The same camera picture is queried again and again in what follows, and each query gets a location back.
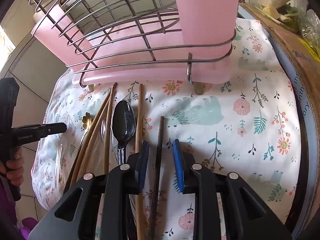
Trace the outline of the person's left hand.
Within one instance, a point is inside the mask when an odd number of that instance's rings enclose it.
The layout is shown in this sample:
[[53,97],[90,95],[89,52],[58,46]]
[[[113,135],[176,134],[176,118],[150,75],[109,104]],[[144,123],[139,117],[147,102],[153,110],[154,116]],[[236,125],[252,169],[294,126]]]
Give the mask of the person's left hand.
[[14,159],[7,161],[5,167],[2,163],[0,165],[0,171],[5,174],[11,181],[12,185],[20,187],[24,181],[24,157],[22,155],[22,148],[19,147],[14,155]]

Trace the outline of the purple sleeve forearm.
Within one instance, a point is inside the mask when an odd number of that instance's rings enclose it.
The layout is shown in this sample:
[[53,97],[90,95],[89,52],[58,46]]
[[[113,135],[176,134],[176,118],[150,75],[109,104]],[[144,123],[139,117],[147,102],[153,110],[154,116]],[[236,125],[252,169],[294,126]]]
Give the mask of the purple sleeve forearm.
[[18,225],[16,204],[9,200],[1,178],[1,239],[28,239],[37,223],[35,218],[27,217]]

